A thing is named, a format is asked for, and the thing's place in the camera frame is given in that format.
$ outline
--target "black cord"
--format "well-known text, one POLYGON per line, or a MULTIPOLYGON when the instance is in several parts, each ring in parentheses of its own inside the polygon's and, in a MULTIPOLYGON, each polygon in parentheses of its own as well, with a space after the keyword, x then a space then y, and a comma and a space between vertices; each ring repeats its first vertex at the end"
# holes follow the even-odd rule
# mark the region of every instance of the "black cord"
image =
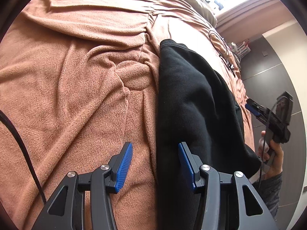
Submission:
POLYGON ((9 120, 9 118, 0 110, 0 121, 6 126, 6 128, 11 132, 11 134, 13 135, 13 137, 15 138, 16 142, 18 143, 22 153, 23 153, 23 156, 27 162, 27 165, 28 165, 28 168, 31 172, 31 175, 33 177, 33 180, 35 181, 35 184, 38 188, 38 191, 41 195, 41 198, 43 200, 43 204, 45 205, 46 204, 46 197, 45 197, 45 194, 44 194, 44 191, 39 183, 39 180, 37 178, 37 175, 35 173, 35 170, 33 168, 33 164, 31 162, 31 159, 30 159, 30 156, 28 154, 28 151, 25 147, 25 144, 23 143, 18 131, 16 130, 15 126, 12 124, 12 122, 9 120))
POLYGON ((212 46, 214 47, 214 49, 219 53, 219 56, 220 56, 220 58, 222 59, 222 61, 224 62, 224 64, 225 64, 225 66, 227 67, 227 69, 228 69, 229 71, 231 71, 232 74, 235 76, 235 73, 234 73, 234 71, 233 71, 233 69, 232 69, 232 66, 231 66, 230 63, 229 63, 229 50, 228 50, 228 47, 227 47, 226 42, 225 42, 225 41, 223 40, 223 38, 222 38, 219 34, 217 34, 214 30, 209 30, 208 36, 209 36, 209 41, 210 41, 211 45, 212 45, 212 46), (219 39, 220 41, 223 42, 223 45, 224 45, 224 47, 225 47, 225 53, 221 53, 221 52, 216 48, 216 46, 213 44, 213 42, 212 42, 212 40, 211 40, 211 35, 215 35, 217 39, 219 39))
POLYGON ((266 144, 267 129, 269 128, 269 125, 270 125, 270 118, 271 118, 271 115, 272 115, 272 111, 274 110, 275 106, 279 103, 279 101, 281 101, 283 98, 287 98, 287 97, 286 96, 279 97, 278 100, 276 100, 273 107, 271 108, 269 115, 268 115, 268 120, 267 120, 267 123, 266 123, 266 133, 264 134, 264 141, 263 141, 263 146, 262 146, 261 167, 260 167, 260 173, 259 173, 258 191, 260 190, 260 185, 261 185, 261 176, 262 176, 262 169, 263 169, 263 154, 264 154, 264 146, 266 144))

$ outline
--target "black clothing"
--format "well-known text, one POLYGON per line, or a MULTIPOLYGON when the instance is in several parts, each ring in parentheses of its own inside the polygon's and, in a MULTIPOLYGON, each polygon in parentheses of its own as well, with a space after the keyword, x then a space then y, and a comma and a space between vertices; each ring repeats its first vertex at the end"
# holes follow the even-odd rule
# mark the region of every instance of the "black clothing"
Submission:
MULTIPOLYGON (((279 191, 282 184, 282 173, 267 180, 261 181, 258 194, 268 207, 274 219, 278 211, 279 191)), ((254 188, 258 189, 258 182, 253 183, 254 188)))
POLYGON ((242 113, 223 78, 183 44, 160 43, 157 134, 158 229, 193 229, 199 195, 189 190, 178 144, 217 171, 247 178, 261 161, 244 144, 242 113))

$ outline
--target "beige sheet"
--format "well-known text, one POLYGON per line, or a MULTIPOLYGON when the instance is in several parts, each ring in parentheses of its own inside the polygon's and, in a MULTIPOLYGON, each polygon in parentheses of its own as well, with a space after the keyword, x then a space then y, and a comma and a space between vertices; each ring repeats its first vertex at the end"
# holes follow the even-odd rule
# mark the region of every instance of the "beige sheet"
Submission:
MULTIPOLYGON (((0 44, 0 106, 33 162, 47 198, 70 171, 93 171, 132 141, 124 188, 112 196, 119 230, 156 229, 155 117, 159 43, 202 55, 242 108, 246 94, 208 41, 211 25, 183 0, 32 0, 0 44)), ((26 162, 0 124, 0 200, 19 229, 43 207, 26 162)), ((86 225, 90 226, 89 196, 86 225)))

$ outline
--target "person's hand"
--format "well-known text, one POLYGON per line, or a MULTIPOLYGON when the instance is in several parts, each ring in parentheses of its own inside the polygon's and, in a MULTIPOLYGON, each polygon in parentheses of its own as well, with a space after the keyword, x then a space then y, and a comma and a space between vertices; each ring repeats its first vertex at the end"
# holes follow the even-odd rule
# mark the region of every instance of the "person's hand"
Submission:
MULTIPOLYGON (((265 131, 261 132, 261 136, 264 137, 265 131)), ((276 176, 282 172, 282 162, 284 160, 284 151, 282 150, 280 144, 275 143, 273 140, 270 141, 270 148, 276 153, 273 163, 269 171, 265 174, 265 179, 269 179, 276 176)), ((258 148, 258 156, 262 156, 262 149, 258 148)), ((268 153, 263 154, 263 161, 267 161, 270 158, 268 153)))

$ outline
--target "blue gripper pad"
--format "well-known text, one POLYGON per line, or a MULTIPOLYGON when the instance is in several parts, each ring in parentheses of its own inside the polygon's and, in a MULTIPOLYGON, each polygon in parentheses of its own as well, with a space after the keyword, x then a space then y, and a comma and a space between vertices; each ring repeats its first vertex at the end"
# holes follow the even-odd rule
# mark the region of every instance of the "blue gripper pad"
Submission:
POLYGON ((119 190, 124 186, 128 169, 132 160, 132 154, 132 143, 126 142, 118 157, 118 159, 120 159, 120 157, 123 156, 119 164, 119 168, 116 172, 116 183, 114 186, 116 193, 118 193, 119 190))
POLYGON ((196 190, 196 184, 195 184, 195 174, 193 172, 192 165, 189 161, 189 158, 182 143, 180 143, 178 147, 179 147, 178 156, 183 176, 185 177, 189 188, 194 192, 196 190))
POLYGON ((248 103, 245 104, 245 108, 249 110, 252 114, 254 114, 256 117, 260 116, 260 113, 257 110, 255 110, 252 106, 250 106, 248 103))

